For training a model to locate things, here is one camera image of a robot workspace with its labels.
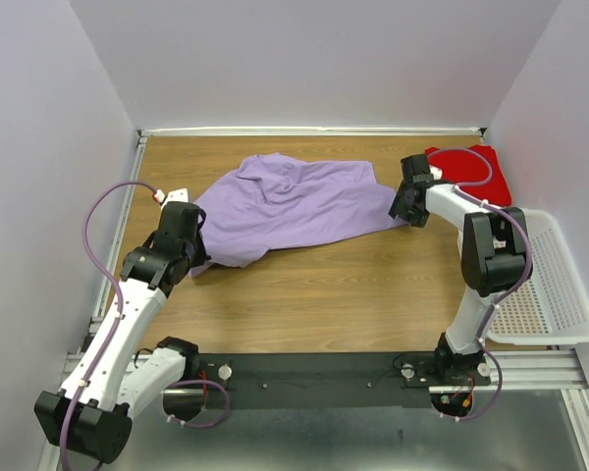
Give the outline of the purple t-shirt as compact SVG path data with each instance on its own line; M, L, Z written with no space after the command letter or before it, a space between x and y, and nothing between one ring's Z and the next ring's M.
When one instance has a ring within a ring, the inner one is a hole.
M270 250L334 243L403 226L389 215L392 188L368 161L304 162L273 153L245 158L197 200L213 265L244 268Z

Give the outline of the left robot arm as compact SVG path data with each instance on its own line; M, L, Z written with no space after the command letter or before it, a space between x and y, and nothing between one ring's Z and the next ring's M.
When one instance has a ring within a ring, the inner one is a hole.
M147 399L173 384L190 386L199 374L197 345L161 340L131 380L126 370L154 315L188 272L207 261L201 236L206 213L182 201L163 204L159 225L123 260L116 295L93 341L57 392L42 392L34 413L64 469L71 452L98 466L115 461Z

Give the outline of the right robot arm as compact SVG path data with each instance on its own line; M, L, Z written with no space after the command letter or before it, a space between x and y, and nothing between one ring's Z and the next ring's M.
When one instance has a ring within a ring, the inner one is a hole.
M427 363L429 373L451 385L483 361L486 334L496 311L532 274L532 248L520 208L480 201L443 181L403 181L389 215L422 228L432 214L461 232L464 294Z

